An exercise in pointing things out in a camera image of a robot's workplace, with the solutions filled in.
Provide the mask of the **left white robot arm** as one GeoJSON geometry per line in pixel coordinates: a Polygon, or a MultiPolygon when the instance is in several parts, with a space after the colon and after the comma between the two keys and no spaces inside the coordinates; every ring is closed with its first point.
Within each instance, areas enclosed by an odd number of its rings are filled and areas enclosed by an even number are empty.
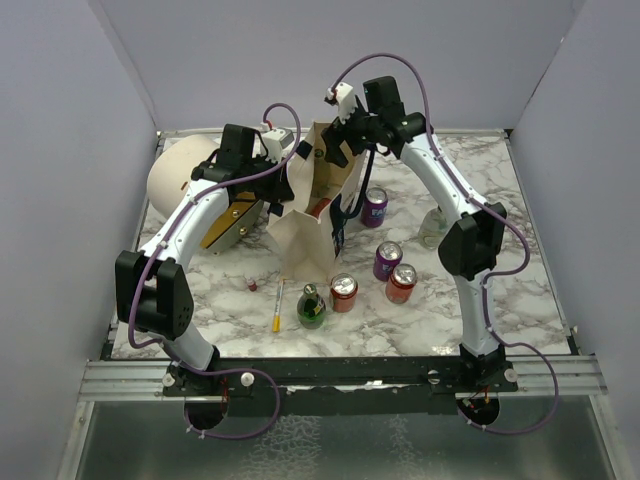
{"type": "Polygon", "coordinates": [[[186,382],[206,395],[220,385],[217,348],[192,323],[194,301],[186,273],[201,241],[240,193],[265,200],[277,191],[285,166],[301,140],[299,129],[261,133],[225,126],[219,145],[200,158],[184,185],[183,197],[152,240],[136,252],[122,251],[115,262],[116,312],[128,326],[128,340],[148,335],[187,370],[186,382]]]}

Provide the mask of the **red cola can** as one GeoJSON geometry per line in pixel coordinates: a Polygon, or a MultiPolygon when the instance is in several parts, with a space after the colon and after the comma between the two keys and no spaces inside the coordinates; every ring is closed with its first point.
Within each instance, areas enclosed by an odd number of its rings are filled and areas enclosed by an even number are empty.
{"type": "Polygon", "coordinates": [[[309,215],[318,219],[323,212],[323,210],[331,204],[331,199],[329,198],[321,198],[309,211],[309,215]]]}

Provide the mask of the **cream canvas tote bag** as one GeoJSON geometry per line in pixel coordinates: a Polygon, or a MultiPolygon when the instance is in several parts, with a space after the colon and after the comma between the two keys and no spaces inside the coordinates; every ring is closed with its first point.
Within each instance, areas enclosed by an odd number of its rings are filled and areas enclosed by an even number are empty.
{"type": "Polygon", "coordinates": [[[313,187],[315,148],[326,147],[321,138],[327,122],[315,122],[286,166],[295,198],[269,207],[267,232],[278,245],[282,258],[282,275],[289,280],[326,283],[338,272],[338,256],[344,246],[344,226],[357,204],[359,182],[366,155],[353,155],[343,144],[348,164],[334,165],[328,188],[313,187]],[[331,199],[318,219],[309,215],[321,199],[331,199]]]}

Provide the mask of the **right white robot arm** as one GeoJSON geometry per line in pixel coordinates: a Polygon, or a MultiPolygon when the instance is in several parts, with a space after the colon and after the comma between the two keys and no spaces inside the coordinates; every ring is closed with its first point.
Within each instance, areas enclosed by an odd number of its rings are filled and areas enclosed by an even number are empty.
{"type": "Polygon", "coordinates": [[[356,155],[381,145],[417,175],[436,201],[448,226],[438,256],[456,283],[463,323],[460,351],[467,361],[459,367],[459,378],[467,389],[481,391],[495,379],[491,362],[505,357],[487,330],[491,313],[483,305],[481,281],[496,267],[506,210],[471,188],[440,149],[424,114],[405,112],[393,77],[369,80],[364,89],[366,105],[343,81],[328,89],[325,102],[337,108],[337,117],[321,133],[327,160],[344,167],[344,146],[356,155]]]}

